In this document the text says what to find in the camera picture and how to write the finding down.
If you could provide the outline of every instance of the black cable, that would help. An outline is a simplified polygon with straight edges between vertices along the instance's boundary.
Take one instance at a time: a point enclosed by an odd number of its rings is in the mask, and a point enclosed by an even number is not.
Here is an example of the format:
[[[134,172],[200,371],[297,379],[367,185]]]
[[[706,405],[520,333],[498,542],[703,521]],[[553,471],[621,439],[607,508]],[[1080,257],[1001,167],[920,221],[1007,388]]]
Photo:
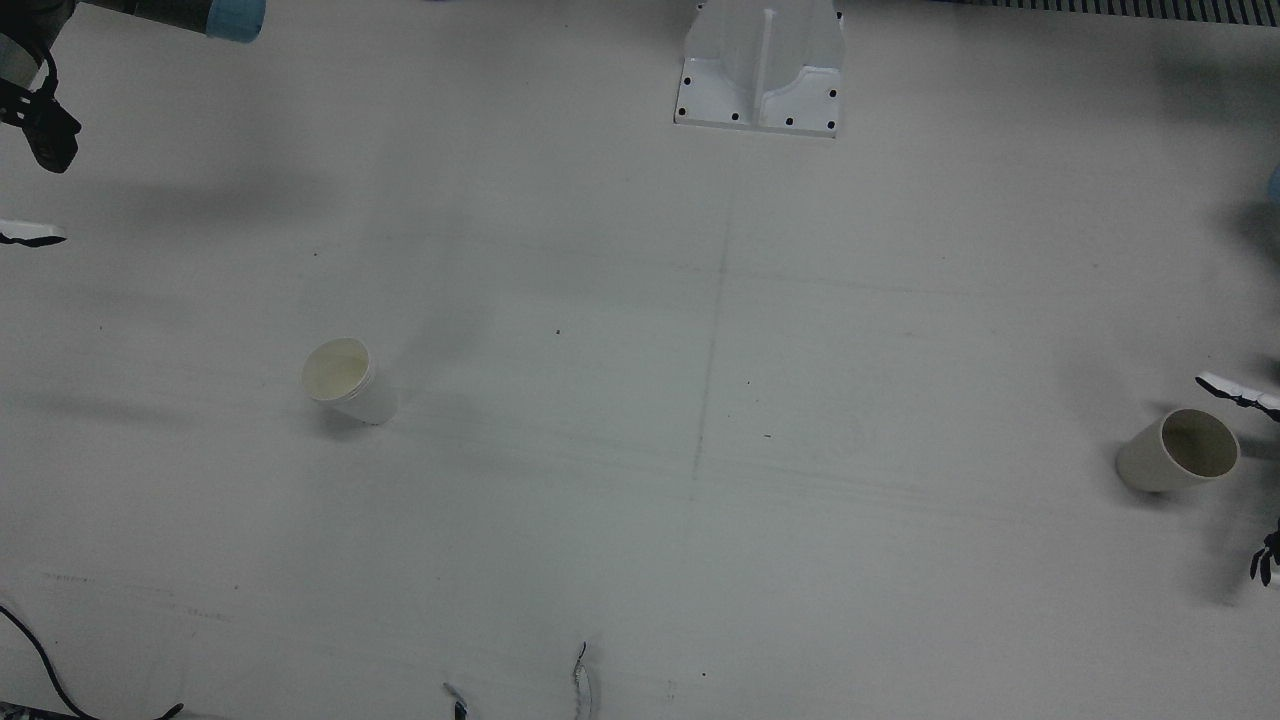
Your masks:
[[[72,702],[72,698],[67,697],[67,691],[64,691],[63,684],[58,682],[58,673],[54,673],[54,664],[49,660],[49,653],[45,652],[45,646],[40,644],[40,641],[36,639],[36,635],[27,628],[27,625],[24,625],[17,615],[9,612],[9,609],[4,605],[0,605],[0,615],[8,618],[14,625],[18,626],[19,630],[22,630],[22,634],[27,635],[27,639],[31,641],[31,644],[36,648],[36,653],[40,655],[40,661],[45,664],[45,673],[49,675],[49,682],[54,684],[54,692],[58,693],[58,700],[61,700],[63,703],[67,705],[67,707],[69,707],[70,711],[81,720],[99,720],[97,717],[93,717],[88,712],[81,710],[74,702]],[[156,720],[169,720],[179,712],[182,712],[180,702],[170,707],[169,712],[156,717]]]

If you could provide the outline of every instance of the white mounting bracket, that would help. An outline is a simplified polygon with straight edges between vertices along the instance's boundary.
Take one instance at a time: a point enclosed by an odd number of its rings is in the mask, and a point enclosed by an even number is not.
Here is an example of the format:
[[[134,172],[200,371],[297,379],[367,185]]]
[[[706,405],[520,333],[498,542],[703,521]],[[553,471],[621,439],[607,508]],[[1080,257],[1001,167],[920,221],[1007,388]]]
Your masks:
[[[832,0],[705,0],[685,36],[677,124],[836,137],[844,18]]]

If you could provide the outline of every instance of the white paper cup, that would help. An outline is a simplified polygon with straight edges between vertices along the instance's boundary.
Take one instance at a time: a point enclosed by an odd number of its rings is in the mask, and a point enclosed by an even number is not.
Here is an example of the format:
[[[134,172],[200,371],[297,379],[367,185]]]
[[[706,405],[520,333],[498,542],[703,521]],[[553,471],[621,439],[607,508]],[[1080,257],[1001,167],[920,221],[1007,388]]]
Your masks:
[[[396,388],[378,372],[365,343],[342,337],[315,348],[302,365],[302,388],[311,400],[371,425],[392,419]]]
[[[1201,410],[1174,410],[1116,454],[1116,471],[1133,489],[1165,492],[1224,478],[1240,443],[1221,420]]]

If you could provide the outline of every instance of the blue cap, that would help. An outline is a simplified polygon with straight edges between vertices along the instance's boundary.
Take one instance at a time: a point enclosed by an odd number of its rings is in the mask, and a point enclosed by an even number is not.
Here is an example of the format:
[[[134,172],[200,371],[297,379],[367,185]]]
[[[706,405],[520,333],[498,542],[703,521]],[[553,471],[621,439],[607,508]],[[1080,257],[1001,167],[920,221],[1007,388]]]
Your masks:
[[[262,29],[265,15],[266,0],[214,0],[209,6],[205,35],[236,42],[252,42]]]

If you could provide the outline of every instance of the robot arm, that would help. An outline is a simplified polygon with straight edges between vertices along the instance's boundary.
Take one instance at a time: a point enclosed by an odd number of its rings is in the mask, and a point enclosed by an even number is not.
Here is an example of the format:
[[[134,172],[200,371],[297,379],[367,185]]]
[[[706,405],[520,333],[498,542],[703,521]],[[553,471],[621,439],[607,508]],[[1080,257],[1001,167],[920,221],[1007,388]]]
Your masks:
[[[238,42],[251,42],[262,28],[266,0],[83,0]],[[76,158],[81,124],[54,99],[58,65],[50,46],[76,12],[78,0],[0,0],[0,123],[22,128],[36,161],[65,172]],[[49,73],[36,90],[41,65]]]

